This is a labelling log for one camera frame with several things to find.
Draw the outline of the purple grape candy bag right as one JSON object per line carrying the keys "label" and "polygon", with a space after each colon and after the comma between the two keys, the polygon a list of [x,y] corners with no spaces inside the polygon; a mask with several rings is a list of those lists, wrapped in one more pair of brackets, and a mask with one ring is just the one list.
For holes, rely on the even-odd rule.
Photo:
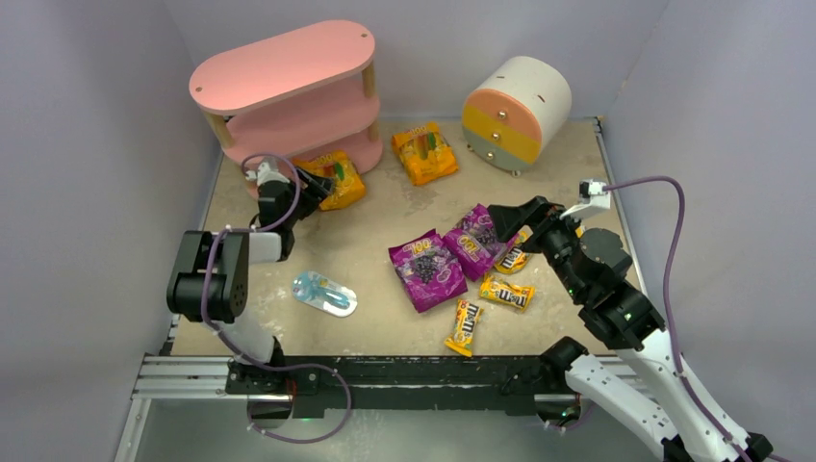
{"label": "purple grape candy bag right", "polygon": [[476,281],[507,254],[516,237],[502,242],[487,208],[477,204],[443,235],[443,242],[465,276]]}

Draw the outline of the pink three-tier shelf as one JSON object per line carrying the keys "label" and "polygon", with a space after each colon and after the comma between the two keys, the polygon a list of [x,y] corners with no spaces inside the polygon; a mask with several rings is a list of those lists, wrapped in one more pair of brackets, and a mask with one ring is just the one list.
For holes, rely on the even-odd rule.
{"label": "pink three-tier shelf", "polygon": [[311,160],[342,150],[367,173],[384,150],[374,55],[367,27],[325,20],[208,58],[189,93],[237,165],[261,153]]}

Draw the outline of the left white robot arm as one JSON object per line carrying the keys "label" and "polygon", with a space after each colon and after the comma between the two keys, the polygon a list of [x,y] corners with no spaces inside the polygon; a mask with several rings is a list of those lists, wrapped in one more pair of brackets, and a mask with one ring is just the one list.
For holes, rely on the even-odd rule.
{"label": "left white robot arm", "polygon": [[287,260],[293,227],[334,190],[334,180],[301,168],[292,179],[274,173],[258,187],[258,214],[249,228],[185,232],[166,289],[169,311],[205,324],[241,363],[274,374],[296,371],[284,364],[274,337],[251,329],[245,312],[248,270],[255,263]]}

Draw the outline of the purple grape candy bag left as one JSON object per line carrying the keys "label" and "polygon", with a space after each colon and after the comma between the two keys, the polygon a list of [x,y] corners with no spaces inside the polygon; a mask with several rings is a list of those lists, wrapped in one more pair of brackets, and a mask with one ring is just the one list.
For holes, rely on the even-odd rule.
{"label": "purple grape candy bag left", "polygon": [[413,241],[388,249],[405,293],[418,313],[463,295],[467,280],[442,236],[431,229]]}

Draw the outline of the yellow m&m bag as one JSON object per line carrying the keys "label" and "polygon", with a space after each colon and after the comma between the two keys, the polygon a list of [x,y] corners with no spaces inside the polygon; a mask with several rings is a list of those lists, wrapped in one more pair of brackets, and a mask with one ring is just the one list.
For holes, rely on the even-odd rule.
{"label": "yellow m&m bag", "polygon": [[458,299],[453,331],[444,340],[444,345],[458,354],[472,357],[473,334],[482,314],[482,307],[465,299]]}
{"label": "yellow m&m bag", "polygon": [[494,263],[494,270],[502,274],[514,274],[522,270],[532,257],[531,253],[523,251],[527,239],[528,233],[521,230],[509,249]]}
{"label": "yellow m&m bag", "polygon": [[512,284],[492,274],[486,274],[479,287],[479,296],[489,301],[511,306],[523,312],[527,309],[536,289],[532,286]]}

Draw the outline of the round pastel drawer cabinet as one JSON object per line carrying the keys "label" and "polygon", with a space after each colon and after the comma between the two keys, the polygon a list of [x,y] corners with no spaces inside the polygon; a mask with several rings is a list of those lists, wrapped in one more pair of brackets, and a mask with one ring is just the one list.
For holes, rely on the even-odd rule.
{"label": "round pastel drawer cabinet", "polygon": [[512,57],[466,98],[461,115],[465,142],[487,164],[518,177],[536,163],[572,104],[570,85],[555,67]]}

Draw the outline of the purple grape candy bag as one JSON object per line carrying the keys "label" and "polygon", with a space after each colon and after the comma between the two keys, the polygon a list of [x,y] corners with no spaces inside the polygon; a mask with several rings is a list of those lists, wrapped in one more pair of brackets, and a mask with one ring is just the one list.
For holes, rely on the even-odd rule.
{"label": "purple grape candy bag", "polygon": [[477,204],[443,235],[443,242],[465,276],[476,281],[507,254],[516,237],[502,242],[487,208]]}
{"label": "purple grape candy bag", "polygon": [[388,249],[405,293],[418,313],[463,295],[467,280],[442,236],[431,229],[413,241]]}

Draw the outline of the orange gummy candy bag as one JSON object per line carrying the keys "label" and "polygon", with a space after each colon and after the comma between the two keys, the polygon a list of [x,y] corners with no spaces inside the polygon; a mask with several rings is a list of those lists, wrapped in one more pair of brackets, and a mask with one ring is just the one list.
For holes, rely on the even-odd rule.
{"label": "orange gummy candy bag", "polygon": [[452,147],[433,121],[392,135],[391,148],[414,186],[428,184],[459,169]]}
{"label": "orange gummy candy bag", "polygon": [[325,153],[308,161],[295,159],[293,163],[311,174],[333,180],[332,192],[319,204],[322,211],[347,208],[367,193],[362,177],[343,150]]}

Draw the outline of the yellow M&M bag middle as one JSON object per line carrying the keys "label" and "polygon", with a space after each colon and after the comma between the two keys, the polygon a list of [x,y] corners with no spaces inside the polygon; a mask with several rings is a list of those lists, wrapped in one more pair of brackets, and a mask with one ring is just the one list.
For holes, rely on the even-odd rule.
{"label": "yellow M&M bag middle", "polygon": [[536,289],[532,286],[512,284],[492,274],[486,274],[479,287],[479,296],[489,301],[511,306],[523,312],[527,309]]}

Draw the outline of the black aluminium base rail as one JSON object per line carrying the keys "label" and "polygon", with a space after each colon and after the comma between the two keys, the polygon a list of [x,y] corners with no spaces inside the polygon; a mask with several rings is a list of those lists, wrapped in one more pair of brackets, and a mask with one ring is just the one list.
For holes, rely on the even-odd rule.
{"label": "black aluminium base rail", "polygon": [[134,395],[290,404],[297,419],[327,410],[500,411],[544,419],[575,416],[586,398],[536,355],[295,356],[281,372],[231,357],[148,356]]}

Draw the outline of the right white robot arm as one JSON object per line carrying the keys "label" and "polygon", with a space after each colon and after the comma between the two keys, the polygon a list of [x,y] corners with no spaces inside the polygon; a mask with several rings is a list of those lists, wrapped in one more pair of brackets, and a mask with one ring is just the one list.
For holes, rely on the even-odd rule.
{"label": "right white robot arm", "polygon": [[707,392],[650,299],[625,278],[632,265],[622,239],[581,222],[611,207],[609,192],[586,194],[571,208],[536,196],[520,206],[487,210],[502,242],[527,226],[525,253],[541,253],[564,286],[586,329],[614,351],[648,389],[643,395],[571,337],[541,359],[572,390],[637,436],[660,461],[764,461],[773,446],[745,430]]}

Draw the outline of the blue toy blister pack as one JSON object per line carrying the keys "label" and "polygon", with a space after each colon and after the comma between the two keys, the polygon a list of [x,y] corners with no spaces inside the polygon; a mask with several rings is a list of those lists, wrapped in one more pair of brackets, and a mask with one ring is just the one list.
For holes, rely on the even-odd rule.
{"label": "blue toy blister pack", "polygon": [[293,280],[292,294],[297,301],[337,318],[350,316],[358,305],[354,291],[311,270]]}

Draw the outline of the yellow M&M bag top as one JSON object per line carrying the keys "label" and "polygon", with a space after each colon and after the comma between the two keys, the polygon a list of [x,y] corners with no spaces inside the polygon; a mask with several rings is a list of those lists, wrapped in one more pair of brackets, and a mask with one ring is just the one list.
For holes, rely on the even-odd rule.
{"label": "yellow M&M bag top", "polygon": [[532,257],[531,253],[523,251],[527,239],[528,233],[521,230],[509,249],[494,263],[494,270],[502,274],[514,274],[522,270]]}

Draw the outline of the yellow M&M bag bottom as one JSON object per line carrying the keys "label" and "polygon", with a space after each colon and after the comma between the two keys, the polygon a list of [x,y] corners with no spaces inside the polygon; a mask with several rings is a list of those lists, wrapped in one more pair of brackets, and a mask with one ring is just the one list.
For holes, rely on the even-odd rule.
{"label": "yellow M&M bag bottom", "polygon": [[444,340],[444,345],[458,354],[472,357],[473,334],[482,314],[482,307],[465,299],[458,299],[453,331]]}

